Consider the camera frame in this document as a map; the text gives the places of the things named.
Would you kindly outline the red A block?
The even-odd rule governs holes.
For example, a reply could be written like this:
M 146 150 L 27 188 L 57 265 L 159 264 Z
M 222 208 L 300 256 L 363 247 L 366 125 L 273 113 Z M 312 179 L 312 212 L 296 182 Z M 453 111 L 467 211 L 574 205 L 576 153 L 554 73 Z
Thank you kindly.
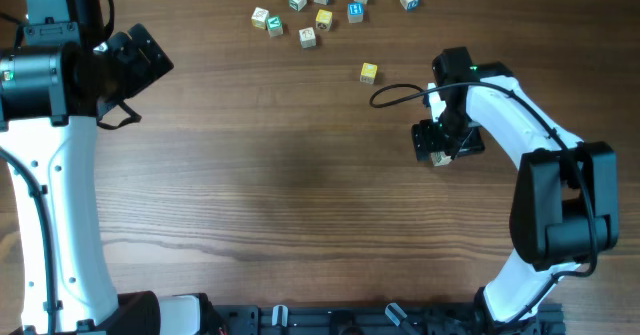
M 432 152 L 430 154 L 431 162 L 434 167 L 446 166 L 451 163 L 452 157 L 444 151 Z

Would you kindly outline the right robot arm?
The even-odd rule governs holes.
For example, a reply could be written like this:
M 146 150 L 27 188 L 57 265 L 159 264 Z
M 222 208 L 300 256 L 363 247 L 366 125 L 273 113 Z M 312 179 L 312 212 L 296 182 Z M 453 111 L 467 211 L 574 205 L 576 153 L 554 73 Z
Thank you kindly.
M 420 93 L 431 116 L 412 128 L 416 157 L 444 166 L 479 154 L 486 130 L 518 171 L 509 216 L 513 251 L 479 292 L 485 327 L 513 331 L 533 321 L 564 278 L 590 276 L 619 237 L 617 158 L 546 115 L 502 63 L 476 65 L 464 47 L 432 62 Z

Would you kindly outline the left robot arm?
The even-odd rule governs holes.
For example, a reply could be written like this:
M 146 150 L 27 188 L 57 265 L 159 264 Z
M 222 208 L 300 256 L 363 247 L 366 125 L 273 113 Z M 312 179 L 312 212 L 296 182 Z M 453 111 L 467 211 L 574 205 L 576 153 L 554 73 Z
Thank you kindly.
M 173 67 L 142 25 L 114 29 L 107 0 L 26 0 L 1 53 L 1 157 L 22 243 L 23 334 L 207 334 L 202 294 L 120 294 L 109 275 L 94 181 L 104 116 Z

